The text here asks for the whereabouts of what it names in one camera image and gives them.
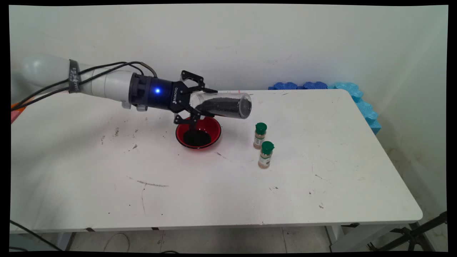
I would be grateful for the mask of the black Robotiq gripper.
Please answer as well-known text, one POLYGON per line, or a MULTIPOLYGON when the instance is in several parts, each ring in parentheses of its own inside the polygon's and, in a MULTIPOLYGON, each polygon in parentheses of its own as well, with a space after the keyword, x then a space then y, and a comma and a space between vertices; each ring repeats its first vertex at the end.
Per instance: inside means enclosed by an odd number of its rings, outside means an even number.
POLYGON ((186 111, 188 118, 174 116, 174 124, 187 124, 190 130, 196 130, 196 124, 201 118, 215 117, 199 107, 189 107, 191 92, 218 93, 217 90, 206 87, 204 78, 195 73, 181 71, 181 81, 169 81, 152 76, 133 73, 129 87, 129 103, 135 107, 146 109, 169 110, 173 113, 186 111))

